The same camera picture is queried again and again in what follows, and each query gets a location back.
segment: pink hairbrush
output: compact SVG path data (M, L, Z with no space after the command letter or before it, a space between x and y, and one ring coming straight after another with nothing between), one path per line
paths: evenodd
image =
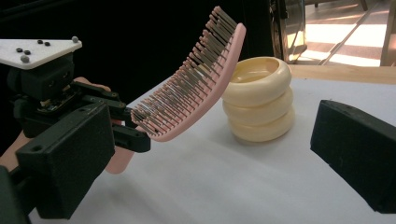
M131 110L132 122L157 142L190 128L224 93L243 46L246 27L220 7L180 68Z

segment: hairbrush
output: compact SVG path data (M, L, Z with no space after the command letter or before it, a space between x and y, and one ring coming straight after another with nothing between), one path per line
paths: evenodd
M209 19L178 70L131 109L132 122L154 141L169 141L190 128L218 101L231 80L246 27L219 6Z

